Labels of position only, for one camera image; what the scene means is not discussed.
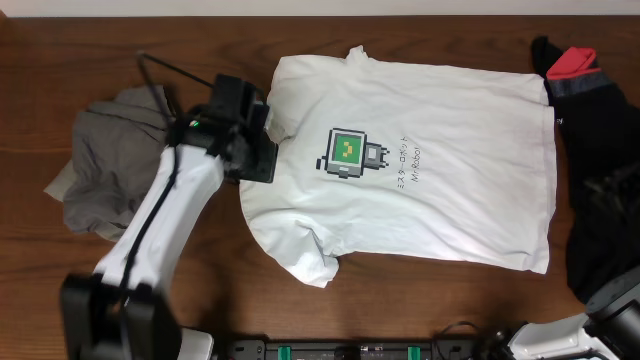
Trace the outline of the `grey folded garment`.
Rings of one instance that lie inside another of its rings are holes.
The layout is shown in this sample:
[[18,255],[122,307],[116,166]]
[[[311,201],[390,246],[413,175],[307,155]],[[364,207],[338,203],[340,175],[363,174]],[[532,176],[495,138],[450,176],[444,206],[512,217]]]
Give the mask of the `grey folded garment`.
[[154,181],[166,129],[146,87],[123,90],[76,115],[71,160],[44,189],[63,203],[72,232],[120,239]]

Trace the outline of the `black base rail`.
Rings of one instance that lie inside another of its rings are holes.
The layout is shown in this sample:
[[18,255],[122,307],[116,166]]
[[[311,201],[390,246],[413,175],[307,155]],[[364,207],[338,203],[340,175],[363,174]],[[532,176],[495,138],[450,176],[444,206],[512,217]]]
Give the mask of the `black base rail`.
[[227,338],[213,360],[467,360],[498,359],[505,333],[471,322],[451,324],[425,339],[272,340]]

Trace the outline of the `white printed t-shirt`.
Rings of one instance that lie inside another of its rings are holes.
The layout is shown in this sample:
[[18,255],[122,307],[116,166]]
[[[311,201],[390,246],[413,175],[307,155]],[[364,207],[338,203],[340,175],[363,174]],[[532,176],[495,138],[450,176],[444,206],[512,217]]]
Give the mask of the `white printed t-shirt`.
[[540,76],[282,58],[268,102],[271,183],[239,187],[261,248],[324,287],[354,252],[543,274],[555,211],[554,111]]

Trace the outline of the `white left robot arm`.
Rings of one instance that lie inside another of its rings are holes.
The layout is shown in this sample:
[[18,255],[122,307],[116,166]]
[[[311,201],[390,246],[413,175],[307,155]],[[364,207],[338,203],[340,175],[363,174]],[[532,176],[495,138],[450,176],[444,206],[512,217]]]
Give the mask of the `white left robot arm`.
[[214,339],[178,324],[168,304],[175,267],[202,210],[228,177],[271,182],[278,146],[265,130],[189,127],[166,147],[121,239],[90,275],[60,289],[67,356],[210,359]]

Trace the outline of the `black garment with red collar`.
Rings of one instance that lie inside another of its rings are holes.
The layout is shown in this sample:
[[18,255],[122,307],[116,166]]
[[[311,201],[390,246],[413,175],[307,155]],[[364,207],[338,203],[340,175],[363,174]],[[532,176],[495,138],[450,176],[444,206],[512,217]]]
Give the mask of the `black garment with red collar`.
[[567,156],[574,224],[567,284],[587,303],[606,283],[639,265],[639,109],[598,63],[592,48],[531,43]]

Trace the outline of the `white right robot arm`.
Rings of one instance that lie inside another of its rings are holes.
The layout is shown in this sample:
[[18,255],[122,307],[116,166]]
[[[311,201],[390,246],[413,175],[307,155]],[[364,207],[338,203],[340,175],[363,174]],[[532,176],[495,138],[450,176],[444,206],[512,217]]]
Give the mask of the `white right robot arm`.
[[527,323],[490,351],[508,360],[639,360],[639,269],[609,281],[581,314]]

